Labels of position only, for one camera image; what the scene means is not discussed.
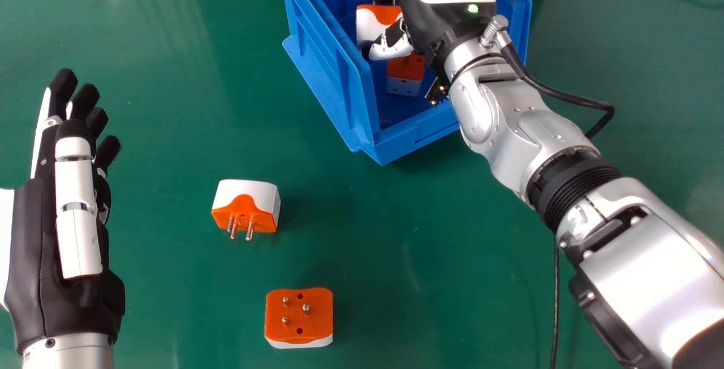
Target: screw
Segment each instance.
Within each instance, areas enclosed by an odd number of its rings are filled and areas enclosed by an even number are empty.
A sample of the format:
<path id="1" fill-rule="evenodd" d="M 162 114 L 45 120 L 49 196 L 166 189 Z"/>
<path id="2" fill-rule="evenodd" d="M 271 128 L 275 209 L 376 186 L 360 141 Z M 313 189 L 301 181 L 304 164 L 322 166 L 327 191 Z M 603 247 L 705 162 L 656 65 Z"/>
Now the screw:
<path id="1" fill-rule="evenodd" d="M 493 46 L 493 42 L 495 42 L 495 34 L 507 28 L 507 24 L 507 18 L 502 15 L 496 15 L 491 18 L 490 23 L 487 28 L 485 28 L 485 32 L 480 37 L 480 45 L 485 49 L 490 49 Z"/>

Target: blue container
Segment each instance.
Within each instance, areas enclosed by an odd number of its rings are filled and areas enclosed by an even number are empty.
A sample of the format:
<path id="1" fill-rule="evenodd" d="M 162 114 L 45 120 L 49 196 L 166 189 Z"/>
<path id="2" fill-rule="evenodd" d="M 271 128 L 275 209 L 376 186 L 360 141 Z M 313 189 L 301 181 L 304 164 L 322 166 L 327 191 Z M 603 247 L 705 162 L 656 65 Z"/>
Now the blue container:
<path id="1" fill-rule="evenodd" d="M 417 98 L 388 94 L 387 63 L 367 62 L 357 50 L 357 5 L 369 0 L 285 3 L 291 35 L 284 48 L 350 150 L 363 150 L 385 165 L 458 129 L 449 101 L 432 108 L 424 99 L 432 70 L 426 71 Z M 523 62 L 531 9 L 531 0 L 497 0 Z"/>

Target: green surface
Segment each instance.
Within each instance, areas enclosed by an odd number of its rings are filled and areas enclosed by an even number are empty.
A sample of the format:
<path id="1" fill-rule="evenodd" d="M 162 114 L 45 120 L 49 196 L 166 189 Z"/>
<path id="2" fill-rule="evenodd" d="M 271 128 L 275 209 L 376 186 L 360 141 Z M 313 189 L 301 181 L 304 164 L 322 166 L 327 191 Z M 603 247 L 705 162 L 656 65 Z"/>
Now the green surface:
<path id="1" fill-rule="evenodd" d="M 533 5 L 530 71 L 616 104 L 606 157 L 724 243 L 722 0 Z M 24 182 L 60 67 L 98 86 L 124 144 L 109 176 L 117 367 L 547 367 L 535 212 L 457 135 L 384 168 L 349 152 L 287 34 L 283 0 L 0 0 L 0 185 Z M 278 184 L 280 232 L 230 242 L 210 217 L 223 178 Z M 308 286 L 334 292 L 333 345 L 272 349 L 266 292 Z M 0 367 L 20 365 L 12 343 L 0 314 Z M 617 367 L 565 289 L 559 367 Z"/>

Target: robotic arm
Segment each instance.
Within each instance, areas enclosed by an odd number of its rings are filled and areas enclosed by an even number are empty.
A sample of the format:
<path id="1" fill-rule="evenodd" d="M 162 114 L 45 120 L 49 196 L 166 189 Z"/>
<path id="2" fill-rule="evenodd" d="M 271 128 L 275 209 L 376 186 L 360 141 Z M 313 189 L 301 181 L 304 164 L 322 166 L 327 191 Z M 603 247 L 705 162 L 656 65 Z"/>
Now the robotic arm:
<path id="1" fill-rule="evenodd" d="M 0 189 L 0 304 L 15 326 L 23 369 L 111 369 L 125 313 L 109 269 L 108 167 L 120 150 L 96 108 L 98 90 L 61 70 L 46 88 L 31 178 Z"/>
<path id="2" fill-rule="evenodd" d="M 724 254 L 641 182 L 608 163 L 590 137 L 610 105 L 541 85 L 495 15 L 495 0 L 396 0 L 401 36 L 370 49 L 424 54 L 468 147 L 554 232 L 577 274 L 569 288 L 624 367 L 724 367 Z M 607 110 L 588 134 L 540 93 Z"/>

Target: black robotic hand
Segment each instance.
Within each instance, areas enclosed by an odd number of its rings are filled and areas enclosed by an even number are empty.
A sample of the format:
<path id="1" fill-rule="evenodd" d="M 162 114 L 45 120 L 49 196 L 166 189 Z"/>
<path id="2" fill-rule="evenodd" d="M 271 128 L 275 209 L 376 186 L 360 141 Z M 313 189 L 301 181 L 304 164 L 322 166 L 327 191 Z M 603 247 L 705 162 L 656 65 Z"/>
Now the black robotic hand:
<path id="1" fill-rule="evenodd" d="M 495 0 L 375 0 L 398 3 L 403 18 L 373 42 L 372 60 L 401 57 L 413 50 L 424 54 L 427 64 L 445 78 L 443 65 L 450 52 L 465 41 L 481 36 L 496 13 Z"/>
<path id="2" fill-rule="evenodd" d="M 62 69 L 46 88 L 33 146 L 31 178 L 0 190 L 0 294 L 18 353 L 72 333 L 115 343 L 125 313 L 123 282 L 109 269 L 108 167 L 116 137 L 96 149 L 108 122 L 98 90 Z"/>

